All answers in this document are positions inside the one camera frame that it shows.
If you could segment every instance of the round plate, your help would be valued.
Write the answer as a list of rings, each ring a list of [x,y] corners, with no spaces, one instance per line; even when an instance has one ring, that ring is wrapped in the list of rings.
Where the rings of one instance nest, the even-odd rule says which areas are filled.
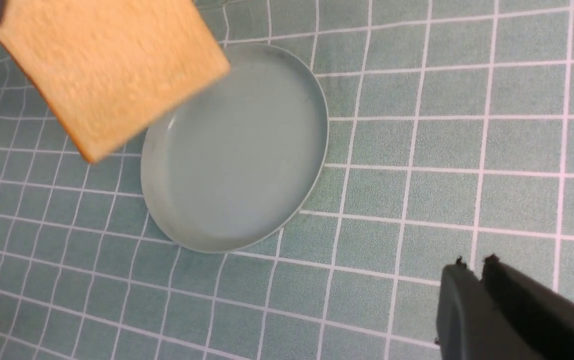
[[[329,125],[309,68],[281,48],[227,48],[231,73],[150,126],[142,191],[170,239],[232,251],[281,228],[322,169]]]

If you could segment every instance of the white grid line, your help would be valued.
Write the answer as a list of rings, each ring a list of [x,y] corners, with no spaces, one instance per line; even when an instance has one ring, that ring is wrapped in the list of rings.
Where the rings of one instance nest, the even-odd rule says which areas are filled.
[[[362,164],[332,164],[327,163],[325,167],[331,168],[351,168],[351,169],[369,169],[369,170],[388,170],[388,171],[418,171],[426,173],[450,173],[450,174],[485,174],[485,175],[505,175],[505,176],[531,176],[534,178],[560,178],[559,172],[544,171],[517,171],[517,170],[491,170],[475,168],[442,168],[442,167],[423,167],[423,166],[387,166],[387,165],[362,165]],[[565,173],[566,178],[574,179],[574,173]]]
[[[267,0],[267,24],[269,28],[269,35],[267,36],[267,44],[271,44],[271,33],[272,33],[272,25],[271,25],[271,2]]]
[[[175,260],[173,260],[173,266],[171,268],[171,272],[169,273],[169,279],[167,281],[167,299],[165,302],[165,310],[163,312],[163,321],[160,324],[160,332],[158,333],[159,338],[158,338],[158,344],[156,345],[156,353],[154,354],[154,360],[156,360],[158,358],[158,354],[160,353],[160,346],[162,344],[162,339],[160,338],[163,333],[165,332],[165,323],[166,323],[166,315],[167,315],[167,310],[169,309],[169,301],[171,300],[171,281],[173,278],[173,274],[175,273],[175,268],[178,265],[178,258],[180,258],[180,251],[182,251],[182,248],[180,246],[178,246],[178,251],[175,253]]]
[[[258,353],[255,356],[256,360],[260,360],[262,355],[262,345],[264,343],[264,331],[267,323],[267,312],[269,311],[269,297],[271,296],[271,287],[273,286],[273,276],[276,273],[276,267],[278,267],[278,258],[280,258],[280,246],[282,244],[283,233],[284,228],[281,228],[280,231],[278,231],[276,256],[273,258],[273,265],[271,266],[271,272],[269,273],[269,284],[267,285],[267,295],[264,298],[264,309],[262,310],[262,324],[260,328],[260,340],[258,342]]]
[[[216,285],[213,287],[213,299],[211,300],[211,316],[209,319],[209,330],[207,330],[207,340],[205,341],[205,353],[202,356],[202,360],[207,360],[207,349],[209,349],[209,342],[211,341],[211,333],[213,332],[213,321],[216,317],[216,299],[218,297],[218,286],[220,285],[220,276],[222,275],[222,269],[225,267],[225,262],[227,261],[227,253],[222,257],[220,262],[220,268],[218,268],[218,274],[216,275]]]
[[[495,0],[493,3],[493,12],[499,16],[500,13],[500,0]],[[495,44],[498,37],[498,18],[493,19],[493,30],[491,35],[491,51],[489,55],[489,63],[495,63]],[[474,234],[471,241],[471,252],[469,254],[469,267],[472,270],[476,269],[476,251],[478,244],[478,234],[480,227],[480,212],[483,201],[483,182],[485,178],[485,160],[486,160],[486,143],[489,133],[489,114],[491,113],[491,97],[493,89],[493,66],[489,68],[487,77],[487,90],[485,98],[485,120],[483,121],[483,139],[480,148],[480,162],[478,171],[478,185],[476,189],[476,209],[474,210]]]
[[[443,228],[452,230],[467,230],[473,231],[474,227],[471,225],[458,225],[454,223],[440,223],[440,222],[430,222],[421,220],[411,220],[396,218],[384,218],[378,216],[365,216],[365,215],[355,215],[355,214],[337,214],[336,212],[325,212],[325,211],[313,211],[313,210],[300,210],[300,214],[307,215],[317,215],[322,217],[342,217],[345,219],[356,219],[356,220],[366,220],[366,221],[377,221],[381,223],[395,223],[395,224],[405,224],[405,225],[417,225],[417,226],[429,226],[432,228]],[[505,234],[505,235],[517,235],[520,237],[532,237],[532,238],[542,238],[542,239],[555,239],[556,234],[548,232],[534,232],[534,231],[524,231],[524,230],[512,230],[510,228],[493,228],[493,227],[478,227],[478,231],[481,233],[492,233],[492,234]],[[563,240],[574,241],[574,235],[562,235]]]
[[[498,14],[499,19],[506,19],[506,18],[520,18],[524,16],[535,16],[535,15],[545,15],[545,14],[556,14],[561,12],[568,12],[570,9],[569,6],[563,7],[553,7],[549,9],[535,9],[535,10],[527,10],[527,11],[516,11],[516,12],[508,12],[508,13],[500,13]],[[406,27],[408,25],[427,25],[427,24],[443,24],[443,23],[462,23],[465,21],[482,21],[482,20],[493,20],[495,17],[494,14],[483,14],[478,16],[461,16],[461,17],[450,17],[450,18],[433,18],[431,20],[412,20],[412,21],[401,21],[401,22],[393,22],[393,23],[386,23],[383,25],[372,25],[371,30],[381,30],[381,29],[389,29],[389,28],[396,28],[396,27]],[[337,33],[349,33],[349,32],[364,32],[368,30],[368,26],[360,26],[360,27],[347,27],[344,29],[333,29],[333,30],[319,30],[317,27],[313,32],[300,32],[297,34],[288,34],[288,35],[278,35],[274,36],[274,40],[278,39],[292,39],[298,37],[309,37],[309,36],[317,36],[321,34],[337,34]],[[268,37],[260,37],[260,38],[250,38],[250,39],[234,39],[229,40],[228,43],[231,44],[242,44],[242,43],[254,43],[258,41],[267,41]]]
[[[490,114],[489,116],[480,115],[425,115],[418,116],[419,120],[562,120],[563,114]],[[574,114],[567,116],[568,119],[574,120]],[[353,121],[353,117],[330,117],[329,121]],[[415,116],[362,116],[358,121],[408,121],[415,120]]]
[[[569,28],[567,33],[567,52],[565,69],[565,104],[563,105],[563,131],[560,149],[560,182],[558,185],[558,208],[556,218],[556,248],[554,250],[554,273],[552,288],[555,292],[560,287],[560,252],[562,248],[563,235],[563,210],[565,209],[565,179],[566,179],[566,158],[567,140],[569,135],[569,112],[571,101],[571,72],[573,59],[573,23],[574,23],[574,0],[570,0],[569,7]]]
[[[144,198],[143,194],[139,194],[139,193],[124,193],[124,192],[119,192],[119,191],[106,191],[106,190],[96,190],[96,189],[85,189],[84,187],[71,187],[71,186],[58,186],[58,185],[46,185],[46,184],[34,184],[34,183],[29,183],[29,182],[23,182],[23,181],[14,181],[14,180],[0,180],[0,184],[11,184],[11,185],[28,185],[30,187],[36,187],[36,188],[45,188],[45,189],[51,189],[51,190],[59,190],[59,191],[73,191],[73,192],[79,192],[79,193],[92,193],[92,194],[107,194],[107,195],[116,195],[116,196],[126,196],[126,197],[131,197],[131,198]]]
[[[424,77],[426,74],[426,67],[427,67],[427,55],[429,52],[429,35],[431,34],[431,13],[433,11],[433,0],[428,1],[427,6],[427,24],[426,29],[424,31],[424,45],[422,48],[422,67],[420,72],[420,80],[418,82],[418,91],[416,94],[415,100],[415,119],[413,119],[413,130],[411,136],[411,144],[409,150],[409,160],[408,170],[406,172],[406,181],[405,181],[405,194],[403,195],[403,209],[401,214],[401,221],[405,221],[407,217],[407,211],[409,207],[409,194],[411,192],[411,177],[413,168],[413,157],[415,155],[415,144],[418,134],[418,125],[419,125],[419,116],[420,116],[420,109],[422,104],[422,88],[424,86]],[[397,298],[397,290],[398,290],[398,276],[400,276],[400,257],[402,256],[402,248],[403,248],[403,239],[405,237],[405,223],[400,224],[400,230],[398,232],[398,242],[396,244],[396,262],[394,264],[394,275],[396,278],[394,279],[394,283],[391,287],[391,299],[389,303],[389,317],[387,319],[387,334],[391,335],[393,332],[394,326],[394,319],[396,315],[396,298]],[[385,342],[385,352],[384,352],[384,360],[389,360],[389,351],[391,347],[390,339],[387,339]]]
[[[264,260],[275,259],[275,257],[273,257],[273,256],[262,255],[260,253],[259,254],[258,253],[249,253],[249,252],[244,253],[243,251],[235,251],[235,252],[233,252],[233,254],[242,255],[242,256],[246,256],[246,257],[250,257],[250,258],[264,259]],[[399,279],[402,281],[408,281],[409,283],[412,282],[412,283],[417,283],[417,284],[432,285],[433,287],[439,287],[440,286],[440,281],[437,281],[437,280],[426,280],[424,278],[417,278],[417,277],[411,278],[410,276],[395,275],[392,273],[387,274],[387,273],[371,271],[371,270],[368,271],[367,269],[350,268],[348,266],[322,264],[320,262],[290,259],[287,257],[283,257],[283,258],[278,257],[277,260],[279,262],[281,262],[281,263],[283,262],[285,264],[304,265],[304,266],[308,266],[308,267],[314,267],[314,268],[326,269],[326,270],[335,269],[336,271],[344,271],[344,272],[350,272],[353,274],[374,276],[376,278],[383,278],[383,279],[388,278],[391,280]]]
[[[131,275],[133,273],[133,264],[136,261],[136,254],[138,253],[138,249],[140,248],[141,242],[138,241],[136,244],[136,249],[133,251],[133,255],[131,256],[131,265],[129,265],[129,280],[131,280]],[[122,302],[122,309],[120,310],[120,321],[118,322],[121,326],[125,326],[123,321],[125,317],[125,309],[127,308],[127,300],[129,300],[129,292],[131,291],[131,281],[127,282],[127,292],[125,293],[125,299]],[[115,359],[116,350],[118,349],[118,340],[120,339],[120,331],[122,327],[118,328],[118,333],[116,333],[116,338],[113,342],[113,350],[111,351],[111,360]]]
[[[227,17],[227,5],[222,7],[222,14],[225,18],[225,40],[223,41],[223,48],[229,44],[229,18]]]
[[[16,117],[15,117],[15,116],[5,116],[5,115],[2,115],[2,116],[1,116],[1,115],[0,115],[0,119],[2,119],[2,120],[16,120],[16,121],[25,121],[25,120],[26,120],[26,121],[29,121],[29,120],[30,120],[30,121],[36,121],[36,120],[40,120],[40,121],[42,121],[42,120],[56,121],[56,118],[51,117],[51,116],[47,116],[47,117],[44,117],[44,116],[40,116],[40,117],[39,117],[39,116],[35,116],[35,117],[34,117],[34,116],[22,116],[22,117],[17,117],[17,116],[16,116]]]
[[[534,66],[563,66],[568,63],[574,64],[574,59],[568,61],[561,60],[547,60],[547,61],[516,61],[506,63],[481,63],[481,64],[463,64],[463,65],[449,65],[449,66],[428,66],[427,68],[392,68],[383,70],[363,70],[363,71],[350,71],[350,72],[330,72],[330,73],[317,73],[317,78],[336,78],[340,76],[357,76],[357,75],[386,75],[388,74],[408,74],[419,73],[421,71],[467,71],[467,70],[485,70],[497,68],[519,68],[519,67],[534,67]]]
[[[10,90],[10,89],[11,90],[33,89],[33,85],[25,85],[25,86],[21,86],[21,87],[20,86],[16,86],[16,87],[15,86],[11,86],[11,87],[10,86],[3,86],[0,88],[1,95],[2,95],[2,92],[5,91],[6,89],[7,90]]]
[[[18,118],[16,118],[16,119],[15,119],[15,118],[11,118],[11,119],[10,119],[10,118],[1,118],[1,117],[0,117],[0,119],[3,119],[3,120],[16,120],[16,121],[22,120],[22,119],[18,119]],[[35,120],[35,121],[36,121],[36,120],[41,120],[41,121],[47,120],[47,121],[49,121],[49,119],[44,119],[44,118],[40,118],[40,119],[39,119],[39,118],[35,118],[35,119],[33,118],[33,119],[31,119],[31,120],[33,120],[33,121],[34,121],[34,120]],[[53,153],[54,153],[54,154],[59,154],[59,155],[60,155],[60,154],[62,154],[62,155],[80,155],[80,153],[77,152],[77,151],[67,151],[67,150],[59,150],[59,151],[58,151],[58,150],[41,150],[41,149],[39,150],[38,148],[36,148],[36,149],[34,150],[34,149],[29,149],[29,148],[26,148],[26,149],[25,149],[25,148],[21,148],[21,149],[20,149],[20,148],[13,148],[13,147],[11,147],[11,148],[8,148],[8,147],[7,147],[7,148],[5,148],[5,147],[2,147],[2,148],[1,148],[1,147],[0,147],[0,150],[2,150],[2,151],[12,151],[12,152],[14,152],[14,153],[15,153],[15,152],[16,152],[16,153],[20,153],[20,152],[21,152],[21,153],[25,153],[25,152],[26,152],[26,153],[29,153],[29,152],[30,152],[30,153],[34,153],[34,152],[35,152],[35,153],[42,153],[42,154],[44,154],[44,153],[45,153],[45,154],[48,154],[48,153],[49,153],[49,154],[53,154]],[[123,157],[128,157],[128,158],[130,158],[130,157],[131,157],[131,158],[134,158],[134,157],[135,157],[135,158],[139,158],[139,157],[141,157],[141,154],[139,154],[139,153],[135,153],[135,154],[134,154],[134,153],[126,153],[126,154],[125,154],[125,153],[117,153],[117,152],[115,153],[115,152],[113,152],[113,153],[109,153],[109,154],[107,155],[107,157],[110,157],[110,156],[111,156],[111,157],[115,157],[115,156],[116,156],[116,157],[121,157],[121,158],[123,158]]]
[[[316,32],[314,35],[314,43],[313,48],[311,50],[311,60],[309,60],[309,69],[311,71],[314,70],[314,61],[316,61],[316,47],[318,44],[318,32],[320,30],[320,0],[316,0]]]
[[[347,150],[347,166],[351,164],[351,158],[353,156],[353,143],[356,136],[356,128],[358,126],[358,113],[360,111],[360,97],[362,96],[362,84],[364,82],[364,71],[367,67],[367,55],[369,54],[369,44],[371,43],[371,26],[372,26],[372,17],[373,17],[373,0],[369,0],[367,3],[367,38],[365,41],[365,48],[364,53],[362,54],[362,66],[360,67],[362,74],[360,75],[360,79],[358,80],[358,90],[356,91],[356,100],[355,104],[353,105],[353,123],[351,125],[351,135],[349,137],[349,148]],[[340,214],[344,212],[344,205],[346,202],[347,196],[347,187],[349,184],[349,173],[350,169],[346,168],[344,171],[344,181],[342,183],[342,193],[340,197]],[[327,283],[325,289],[325,303],[323,305],[323,320],[326,320],[327,313],[329,310],[329,298],[331,296],[331,287],[333,281],[333,272],[336,268],[335,266],[335,257],[338,250],[338,241],[340,238],[340,232],[342,228],[342,217],[338,217],[338,221],[335,226],[335,235],[333,237],[333,246],[332,246],[332,255],[331,255],[331,268],[329,269],[329,274],[327,276]],[[320,331],[318,335],[318,349],[316,352],[316,360],[320,360],[322,357],[323,351],[323,339],[325,337],[325,324],[320,326]]]
[[[93,281],[95,280],[95,275],[96,275],[95,266],[98,264],[98,257],[100,256],[100,245],[101,244],[102,244],[102,236],[100,236],[100,239],[98,239],[98,246],[95,249],[95,257],[93,258],[92,270],[88,272],[88,274],[91,275],[91,280],[89,281],[89,285],[87,286],[87,290],[86,290],[85,303],[83,305],[83,311],[82,311],[83,313],[86,313],[86,308],[87,308],[87,305],[89,304],[89,294],[91,294],[91,287],[93,286]],[[64,264],[62,264],[60,266],[64,269],[67,269],[67,267],[68,267],[68,266],[65,266]],[[71,266],[70,270],[81,271],[82,269]],[[78,349],[78,343],[80,341],[80,334],[82,333],[84,323],[85,323],[85,321],[83,319],[83,321],[80,322],[78,332],[76,333],[76,340],[74,341],[74,348],[71,351],[72,357],[76,355],[76,350]]]

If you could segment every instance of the plate rim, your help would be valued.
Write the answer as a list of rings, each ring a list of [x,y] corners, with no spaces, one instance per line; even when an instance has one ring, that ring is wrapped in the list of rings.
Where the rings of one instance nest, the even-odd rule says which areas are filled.
[[[309,186],[309,190],[307,191],[307,194],[305,194],[305,196],[303,197],[302,201],[298,204],[298,206],[293,210],[293,212],[291,212],[291,214],[289,214],[289,216],[287,217],[287,219],[285,219],[285,221],[283,221],[283,223],[280,224],[280,226],[278,226],[277,228],[274,228],[274,230],[272,230],[271,232],[269,232],[267,235],[264,235],[263,237],[260,237],[259,239],[255,239],[253,241],[251,241],[249,244],[246,244],[245,246],[240,246],[240,247],[236,247],[236,248],[232,248],[230,250],[207,250],[204,248],[196,248],[195,246],[190,246],[187,245],[186,243],[184,243],[181,239],[176,239],[172,236],[169,235],[168,229],[166,230],[166,224],[161,224],[162,221],[158,222],[156,221],[156,216],[154,216],[153,212],[157,213],[156,211],[152,212],[152,208],[154,208],[152,205],[152,198],[156,198],[156,196],[154,196],[153,194],[149,193],[149,189],[145,190],[148,186],[145,186],[145,184],[149,184],[150,183],[150,179],[153,177],[152,173],[150,171],[148,171],[149,169],[147,169],[147,164],[149,162],[153,162],[152,159],[150,159],[152,157],[152,152],[149,153],[145,153],[145,148],[151,148],[152,147],[152,143],[155,142],[156,140],[154,140],[154,134],[152,133],[152,127],[154,125],[156,125],[156,123],[159,123],[159,121],[162,121],[163,119],[165,119],[165,117],[170,113],[173,112],[179,105],[176,105],[175,107],[173,107],[173,109],[170,109],[169,111],[167,111],[165,114],[163,114],[162,116],[160,116],[158,119],[156,119],[148,128],[147,128],[147,133],[145,135],[145,141],[143,142],[143,150],[141,152],[141,162],[140,162],[140,183],[141,183],[141,187],[142,187],[142,193],[143,193],[143,198],[145,200],[145,205],[147,206],[147,210],[149,212],[149,216],[152,218],[152,220],[156,223],[157,227],[166,235],[166,237],[168,237],[170,240],[172,240],[174,243],[182,246],[183,248],[187,248],[189,250],[192,251],[196,251],[197,253],[203,253],[203,254],[224,254],[224,253],[230,253],[232,251],[239,251],[241,249],[244,248],[249,248],[251,246],[254,246],[255,244],[260,243],[261,241],[268,239],[269,237],[271,237],[272,235],[274,235],[277,231],[279,231],[280,229],[284,228],[285,225],[291,221],[291,219],[293,219],[293,217],[296,216],[296,214],[298,214],[298,212],[300,212],[300,210],[302,210],[303,205],[305,204],[305,202],[309,199],[309,197],[311,196],[312,191],[314,190],[314,188],[316,187],[318,180],[320,179],[320,175],[323,171],[323,168],[325,168],[325,159],[326,159],[326,155],[328,152],[328,148],[329,148],[329,133],[330,133],[330,121],[329,121],[329,108],[328,108],[328,102],[326,100],[326,96],[325,96],[325,92],[323,91],[323,87],[320,84],[320,81],[317,79],[316,75],[314,75],[312,69],[309,68],[309,65],[305,64],[304,61],[302,61],[302,59],[300,59],[299,57],[297,57],[296,55],[294,55],[293,53],[291,53],[291,51],[286,50],[284,48],[275,46],[275,45],[271,45],[268,43],[241,43],[241,44],[236,44],[234,46],[231,47],[226,47],[223,51],[225,52],[225,55],[227,54],[227,50],[228,49],[232,49],[232,48],[250,48],[251,50],[253,50],[254,48],[264,48],[264,49],[271,49],[272,51],[276,51],[279,53],[283,53],[284,55],[288,55],[292,60],[296,60],[296,64],[300,64],[301,66],[303,66],[304,69],[306,69],[305,73],[307,74],[307,76],[311,77],[312,80],[314,80],[314,84],[317,85],[316,90],[319,91],[320,95],[322,96],[322,100],[323,100],[323,105],[324,105],[324,109],[325,109],[325,150],[323,152],[323,156],[321,158],[320,164],[318,165],[318,169],[316,172],[316,177],[314,178],[314,180],[312,181],[311,185]]]

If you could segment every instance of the light blue plate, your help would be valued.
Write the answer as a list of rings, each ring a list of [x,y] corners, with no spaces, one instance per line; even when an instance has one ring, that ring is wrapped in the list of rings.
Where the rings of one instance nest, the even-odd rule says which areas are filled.
[[[231,74],[152,125],[141,162],[158,227],[203,253],[249,246],[287,223],[328,142],[325,96],[302,61],[262,44],[225,54]]]

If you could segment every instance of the slice of bread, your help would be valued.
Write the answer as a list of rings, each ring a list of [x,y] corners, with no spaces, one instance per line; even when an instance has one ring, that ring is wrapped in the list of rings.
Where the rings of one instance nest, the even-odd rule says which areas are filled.
[[[92,163],[229,71],[190,0],[7,0],[0,43]]]

